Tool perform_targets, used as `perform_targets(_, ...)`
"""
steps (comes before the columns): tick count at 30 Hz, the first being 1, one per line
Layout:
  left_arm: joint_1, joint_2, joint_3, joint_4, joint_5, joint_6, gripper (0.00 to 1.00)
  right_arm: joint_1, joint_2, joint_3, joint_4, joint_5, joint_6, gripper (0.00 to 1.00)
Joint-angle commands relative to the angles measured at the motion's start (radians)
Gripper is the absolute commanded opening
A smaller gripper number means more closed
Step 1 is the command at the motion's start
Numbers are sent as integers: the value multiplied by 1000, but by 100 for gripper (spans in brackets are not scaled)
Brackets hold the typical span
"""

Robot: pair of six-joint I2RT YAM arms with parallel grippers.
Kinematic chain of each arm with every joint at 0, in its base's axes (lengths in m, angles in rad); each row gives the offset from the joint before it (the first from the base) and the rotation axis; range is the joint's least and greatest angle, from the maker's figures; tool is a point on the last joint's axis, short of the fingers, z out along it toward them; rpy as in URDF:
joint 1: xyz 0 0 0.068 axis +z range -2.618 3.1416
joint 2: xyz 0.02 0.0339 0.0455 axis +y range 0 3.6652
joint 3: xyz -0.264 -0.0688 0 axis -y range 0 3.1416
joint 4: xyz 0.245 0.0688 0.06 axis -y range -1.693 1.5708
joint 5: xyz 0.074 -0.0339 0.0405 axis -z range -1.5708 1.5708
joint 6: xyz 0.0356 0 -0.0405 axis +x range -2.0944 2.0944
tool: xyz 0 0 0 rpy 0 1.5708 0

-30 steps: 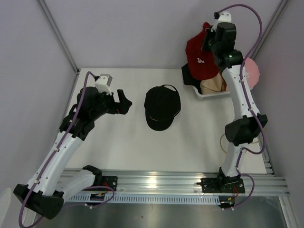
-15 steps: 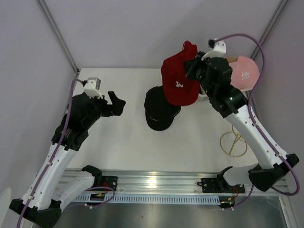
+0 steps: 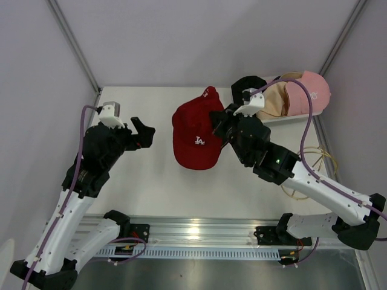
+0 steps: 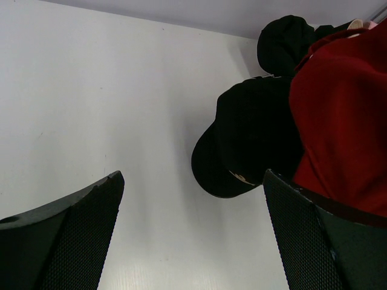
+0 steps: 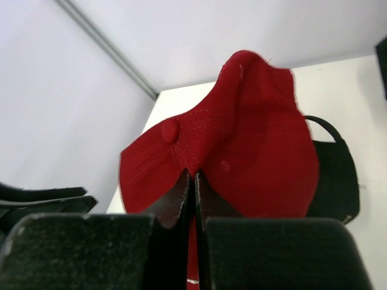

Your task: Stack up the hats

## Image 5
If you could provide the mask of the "red baseball cap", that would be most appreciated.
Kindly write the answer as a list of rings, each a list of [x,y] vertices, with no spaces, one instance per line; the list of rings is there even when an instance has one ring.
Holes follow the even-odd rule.
[[[191,110],[148,129],[120,156],[125,210],[139,213],[165,195],[183,170],[249,218],[303,218],[319,162],[298,109],[289,69],[238,51]]]

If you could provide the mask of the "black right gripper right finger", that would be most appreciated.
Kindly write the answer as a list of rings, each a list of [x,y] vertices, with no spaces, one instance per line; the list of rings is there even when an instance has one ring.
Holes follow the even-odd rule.
[[[371,289],[350,232],[333,219],[243,217],[195,176],[200,289]]]

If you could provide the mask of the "black baseball cap gold logo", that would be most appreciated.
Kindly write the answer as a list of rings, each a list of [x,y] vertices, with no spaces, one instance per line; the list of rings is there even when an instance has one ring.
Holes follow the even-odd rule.
[[[350,150],[336,128],[322,118],[306,115],[324,128],[333,142],[316,141],[319,160],[319,181],[306,217],[336,219],[344,225],[360,212],[359,183]]]

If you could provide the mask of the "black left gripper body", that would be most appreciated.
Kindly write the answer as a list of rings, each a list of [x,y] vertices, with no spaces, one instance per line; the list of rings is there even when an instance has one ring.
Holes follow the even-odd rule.
[[[83,187],[27,190],[1,183],[1,232],[33,213],[88,213],[97,205]]]

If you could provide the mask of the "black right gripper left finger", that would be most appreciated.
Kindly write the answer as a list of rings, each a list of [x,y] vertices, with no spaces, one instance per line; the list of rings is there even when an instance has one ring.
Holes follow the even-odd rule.
[[[1,248],[2,289],[185,289],[190,176],[139,214],[31,214]]]

